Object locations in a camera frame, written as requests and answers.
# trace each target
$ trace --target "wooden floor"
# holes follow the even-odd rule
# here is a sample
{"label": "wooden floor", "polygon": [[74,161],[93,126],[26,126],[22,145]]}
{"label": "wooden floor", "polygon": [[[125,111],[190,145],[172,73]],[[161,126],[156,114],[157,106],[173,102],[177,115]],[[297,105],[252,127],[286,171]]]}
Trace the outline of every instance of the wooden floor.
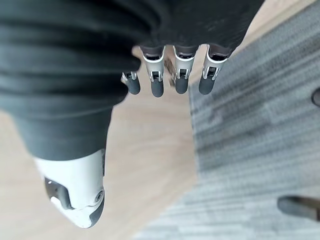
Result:
{"label": "wooden floor", "polygon": [[[266,0],[239,49],[314,0]],[[191,81],[201,72],[203,49]],[[140,55],[137,49],[134,54]],[[141,93],[128,95],[113,113],[107,143],[107,199],[92,229],[70,224],[49,203],[43,183],[10,118],[0,114],[1,240],[126,240],[176,201],[196,182],[187,94],[165,83],[152,97],[144,65]]]}

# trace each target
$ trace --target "gray rug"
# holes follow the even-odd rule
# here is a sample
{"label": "gray rug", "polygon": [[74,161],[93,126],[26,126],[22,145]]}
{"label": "gray rug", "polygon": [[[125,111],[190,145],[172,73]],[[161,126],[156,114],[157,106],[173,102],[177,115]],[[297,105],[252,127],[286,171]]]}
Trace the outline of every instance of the gray rug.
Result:
{"label": "gray rug", "polygon": [[320,198],[320,1],[232,57],[203,96],[191,86],[198,185],[136,240],[319,240],[277,198]]}

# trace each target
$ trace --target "robotic hand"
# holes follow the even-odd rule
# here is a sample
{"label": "robotic hand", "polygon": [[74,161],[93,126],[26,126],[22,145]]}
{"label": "robotic hand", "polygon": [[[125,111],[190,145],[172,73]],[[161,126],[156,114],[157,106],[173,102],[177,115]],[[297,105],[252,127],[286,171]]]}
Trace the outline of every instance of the robotic hand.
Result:
{"label": "robotic hand", "polygon": [[0,107],[64,216],[90,228],[102,214],[112,108],[141,88],[132,47],[140,46],[152,94],[161,97],[165,46],[174,45],[175,89],[183,94],[198,46],[207,44],[199,91],[209,94],[263,2],[1,1]]}

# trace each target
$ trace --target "striped carpet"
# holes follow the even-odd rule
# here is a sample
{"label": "striped carpet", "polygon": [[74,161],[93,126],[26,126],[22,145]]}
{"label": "striped carpet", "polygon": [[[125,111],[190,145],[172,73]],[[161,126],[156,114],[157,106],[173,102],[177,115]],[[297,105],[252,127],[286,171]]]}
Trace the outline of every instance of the striped carpet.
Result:
{"label": "striped carpet", "polygon": [[277,198],[320,198],[320,1],[189,90],[199,183],[136,240],[319,240]]}

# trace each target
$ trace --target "dark gray fabric sleeve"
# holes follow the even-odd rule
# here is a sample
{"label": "dark gray fabric sleeve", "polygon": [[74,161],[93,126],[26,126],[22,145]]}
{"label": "dark gray fabric sleeve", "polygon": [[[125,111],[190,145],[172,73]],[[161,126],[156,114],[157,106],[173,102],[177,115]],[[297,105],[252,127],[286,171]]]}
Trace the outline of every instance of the dark gray fabric sleeve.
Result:
{"label": "dark gray fabric sleeve", "polygon": [[263,0],[2,0],[0,108],[28,150],[63,161],[105,147],[111,112],[136,71],[135,45],[232,51]]}

